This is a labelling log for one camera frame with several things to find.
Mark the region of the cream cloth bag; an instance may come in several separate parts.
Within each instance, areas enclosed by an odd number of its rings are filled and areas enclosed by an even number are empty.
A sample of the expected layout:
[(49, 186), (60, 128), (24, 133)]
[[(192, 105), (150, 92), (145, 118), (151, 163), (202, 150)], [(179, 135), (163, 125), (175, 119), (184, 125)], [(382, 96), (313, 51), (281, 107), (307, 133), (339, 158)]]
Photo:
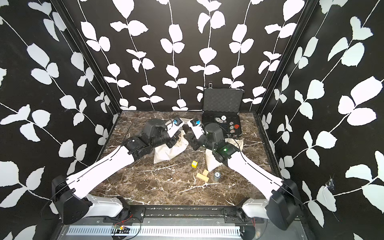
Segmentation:
[[(241, 151), (243, 150), (244, 139), (234, 140), (234, 139), (226, 138), (225, 141), (227, 143), (233, 144), (235, 147), (239, 148)], [(215, 159), (213, 152), (209, 149), (206, 149), (206, 163), (207, 163), (207, 170), (209, 172), (212, 172), (217, 167), (223, 165), (223, 163), (220, 163)]]
[(181, 133), (178, 135), (179, 139), (172, 148), (169, 148), (166, 144), (156, 147), (154, 154), (154, 164), (172, 160), (174, 157), (183, 153), (189, 145), (189, 142), (185, 139), (184, 135), (185, 131), (181, 131)]

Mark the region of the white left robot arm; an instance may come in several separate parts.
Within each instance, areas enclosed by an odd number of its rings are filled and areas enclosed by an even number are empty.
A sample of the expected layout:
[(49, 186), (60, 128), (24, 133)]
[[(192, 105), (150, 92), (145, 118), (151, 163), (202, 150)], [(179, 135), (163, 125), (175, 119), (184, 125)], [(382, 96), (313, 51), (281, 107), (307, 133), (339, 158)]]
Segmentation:
[(65, 225), (87, 217), (105, 217), (108, 222), (120, 222), (130, 215), (130, 206), (122, 197), (96, 197), (90, 192), (120, 169), (151, 153), (161, 145), (173, 147), (184, 122), (176, 117), (170, 124), (160, 119), (146, 122), (136, 136), (123, 141), (109, 155), (86, 169), (52, 181), (52, 201)]

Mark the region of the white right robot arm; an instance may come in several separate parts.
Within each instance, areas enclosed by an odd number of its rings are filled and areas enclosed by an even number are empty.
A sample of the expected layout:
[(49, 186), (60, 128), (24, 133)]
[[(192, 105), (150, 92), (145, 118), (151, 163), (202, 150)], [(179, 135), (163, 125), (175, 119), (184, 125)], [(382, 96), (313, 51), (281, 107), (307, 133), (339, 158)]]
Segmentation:
[(187, 141), (194, 150), (204, 147), (215, 160), (252, 183), (266, 198), (265, 201), (248, 199), (241, 206), (249, 218), (269, 219), (276, 227), (287, 230), (303, 205), (298, 186), (292, 180), (282, 180), (251, 161), (239, 147), (226, 142), (223, 131), (216, 123), (205, 127), (194, 118), (188, 121), (191, 132)]

